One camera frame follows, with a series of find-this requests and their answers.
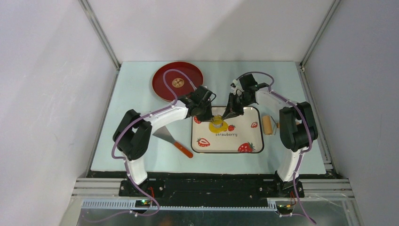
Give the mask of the yellow dough piece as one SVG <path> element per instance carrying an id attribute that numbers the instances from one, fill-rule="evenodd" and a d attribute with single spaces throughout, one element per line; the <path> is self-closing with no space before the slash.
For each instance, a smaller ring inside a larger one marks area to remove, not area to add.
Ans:
<path id="1" fill-rule="evenodd" d="M 211 122 L 209 123 L 208 128 L 209 128 L 210 132 L 212 132 L 212 133 L 220 133 L 220 132 L 226 131 L 228 129 L 228 127 L 229 127 L 229 125 L 225 121 L 223 121 L 223 126 L 221 128 L 214 128 Z"/>

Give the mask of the strawberry print tray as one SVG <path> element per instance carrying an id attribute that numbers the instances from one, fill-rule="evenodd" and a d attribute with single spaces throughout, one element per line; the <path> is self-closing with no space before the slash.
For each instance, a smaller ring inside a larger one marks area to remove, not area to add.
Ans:
<path id="1" fill-rule="evenodd" d="M 227 119 L 227 127 L 218 133 L 209 130 L 209 122 L 192 119 L 193 151 L 197 153 L 260 153 L 264 149 L 259 111 L 244 107 L 244 114 Z"/>

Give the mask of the small clear glass cup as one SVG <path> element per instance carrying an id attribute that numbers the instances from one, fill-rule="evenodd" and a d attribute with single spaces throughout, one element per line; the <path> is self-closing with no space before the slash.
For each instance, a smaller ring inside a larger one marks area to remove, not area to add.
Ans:
<path id="1" fill-rule="evenodd" d="M 211 121 L 214 128 L 221 128 L 223 126 L 223 120 L 221 115 L 215 115 Z"/>

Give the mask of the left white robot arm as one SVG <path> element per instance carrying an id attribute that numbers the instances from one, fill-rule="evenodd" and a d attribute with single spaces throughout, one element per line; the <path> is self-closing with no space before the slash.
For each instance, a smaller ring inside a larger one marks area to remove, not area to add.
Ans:
<path id="1" fill-rule="evenodd" d="M 175 97 L 158 110 L 139 113 L 131 109 L 125 113 L 112 137 L 112 158 L 124 161 L 128 178 L 132 181 L 132 192 L 143 196 L 149 190 L 144 154 L 153 133 L 170 123 L 190 117 L 196 117 L 199 121 L 211 120 L 215 97 L 212 91 L 199 86 L 188 95 Z"/>

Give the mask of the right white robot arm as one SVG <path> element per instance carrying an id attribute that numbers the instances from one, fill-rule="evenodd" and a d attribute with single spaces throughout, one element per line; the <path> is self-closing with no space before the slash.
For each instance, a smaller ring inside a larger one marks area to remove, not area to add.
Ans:
<path id="1" fill-rule="evenodd" d="M 312 149 L 313 141 L 318 138 L 318 129 L 308 102 L 292 101 L 272 89 L 274 81 L 258 83 L 253 75 L 254 72 L 247 72 L 233 80 L 222 119 L 243 115 L 243 108 L 251 104 L 278 110 L 279 137 L 287 154 L 277 169 L 280 180 L 274 183 L 273 189 L 276 195 L 285 197 L 293 190 L 291 181 L 299 176 L 303 155 Z"/>

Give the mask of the round red plate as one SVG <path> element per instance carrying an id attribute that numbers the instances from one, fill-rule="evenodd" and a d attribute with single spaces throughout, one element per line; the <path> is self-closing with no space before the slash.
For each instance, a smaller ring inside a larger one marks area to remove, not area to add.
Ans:
<path id="1" fill-rule="evenodd" d="M 193 87 L 202 85 L 203 81 L 202 71 L 197 66 L 188 62 L 172 62 L 155 72 L 152 77 L 152 88 L 158 97 L 171 102 L 174 96 L 167 86 L 180 97 L 193 92 Z"/>

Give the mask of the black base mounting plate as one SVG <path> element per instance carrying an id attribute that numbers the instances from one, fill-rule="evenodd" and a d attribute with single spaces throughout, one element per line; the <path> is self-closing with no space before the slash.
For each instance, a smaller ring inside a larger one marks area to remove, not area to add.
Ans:
<path id="1" fill-rule="evenodd" d="M 272 198 L 304 197 L 300 181 L 282 182 L 277 174 L 151 172 L 139 188 L 160 205 L 260 207 Z"/>

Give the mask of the orange handled spatula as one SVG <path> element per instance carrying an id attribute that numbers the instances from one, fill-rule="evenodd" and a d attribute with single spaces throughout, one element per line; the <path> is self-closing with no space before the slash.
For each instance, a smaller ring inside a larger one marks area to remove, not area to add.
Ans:
<path id="1" fill-rule="evenodd" d="M 163 126 L 159 129 L 157 129 L 152 135 L 157 138 L 160 138 L 166 142 L 171 143 L 175 148 L 177 148 L 186 157 L 193 158 L 193 153 L 190 152 L 185 146 L 180 144 L 178 141 L 176 141 L 166 126 Z"/>

